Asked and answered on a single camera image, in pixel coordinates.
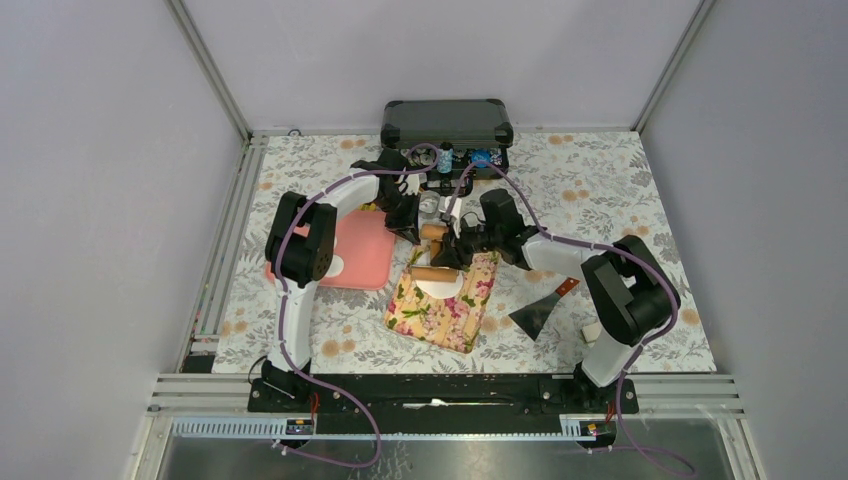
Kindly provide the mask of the floral yellow tray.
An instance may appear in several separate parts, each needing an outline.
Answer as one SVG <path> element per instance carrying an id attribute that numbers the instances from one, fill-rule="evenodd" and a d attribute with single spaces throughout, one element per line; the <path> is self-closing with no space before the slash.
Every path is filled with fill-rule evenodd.
<path id="1" fill-rule="evenodd" d="M 391 294 L 384 325 L 391 331 L 459 353 L 473 350 L 491 297 L 500 256 L 495 252 L 473 256 L 471 266 L 457 276 L 457 291 L 445 298 L 430 294 L 414 279 L 413 267 L 423 267 L 429 249 L 412 250 L 394 292 Z"/>

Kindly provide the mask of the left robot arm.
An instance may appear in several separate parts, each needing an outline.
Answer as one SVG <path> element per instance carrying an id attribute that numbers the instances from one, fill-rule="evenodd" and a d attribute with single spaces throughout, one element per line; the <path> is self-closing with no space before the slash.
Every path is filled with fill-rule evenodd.
<path id="1" fill-rule="evenodd" d="M 386 214 L 386 231 L 419 244 L 417 175 L 426 171 L 400 151 L 385 149 L 375 161 L 353 163 L 345 176 L 312 197 L 282 195 L 265 246 L 279 296 L 278 318 L 253 385 L 269 389 L 285 410 L 299 410 L 309 401 L 304 376 L 311 361 L 311 315 L 317 287 L 331 267 L 338 221 L 373 203 Z"/>

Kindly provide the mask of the white dough ball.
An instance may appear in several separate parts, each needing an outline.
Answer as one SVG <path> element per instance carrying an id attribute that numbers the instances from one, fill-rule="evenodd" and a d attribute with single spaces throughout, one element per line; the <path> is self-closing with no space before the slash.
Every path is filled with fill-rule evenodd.
<path id="1" fill-rule="evenodd" d="M 464 281 L 461 277 L 457 277 L 452 282 L 431 281 L 431 280 L 416 280 L 415 285 L 426 295 L 435 299 L 448 299 L 456 297 Z"/>

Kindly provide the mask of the wooden double-ended rolling pin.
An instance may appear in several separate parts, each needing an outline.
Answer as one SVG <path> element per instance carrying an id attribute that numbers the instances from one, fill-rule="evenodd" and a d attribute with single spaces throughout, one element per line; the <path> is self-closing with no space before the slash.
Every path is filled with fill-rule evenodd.
<path id="1" fill-rule="evenodd" d="M 459 277 L 459 271 L 448 267 L 436 266 L 434 261 L 443 250 L 442 238 L 449 233 L 446 226 L 425 224 L 421 227 L 420 236 L 428 241 L 429 251 L 426 264 L 415 264 L 410 268 L 411 277 L 415 281 L 452 283 Z"/>

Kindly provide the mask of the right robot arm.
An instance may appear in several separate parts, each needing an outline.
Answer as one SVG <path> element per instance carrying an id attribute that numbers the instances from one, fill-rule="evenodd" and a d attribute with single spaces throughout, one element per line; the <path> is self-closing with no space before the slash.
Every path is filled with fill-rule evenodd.
<path id="1" fill-rule="evenodd" d="M 558 236 L 539 222 L 526 223 L 516 199 L 504 189 L 480 198 L 483 219 L 470 226 L 448 221 L 434 267 L 464 269 L 476 255 L 496 252 L 525 271 L 544 270 L 586 286 L 601 333 L 577 368 L 575 402 L 597 412 L 613 398 L 612 384 L 644 347 L 675 324 L 681 301 L 647 245 L 626 235 L 611 245 Z"/>

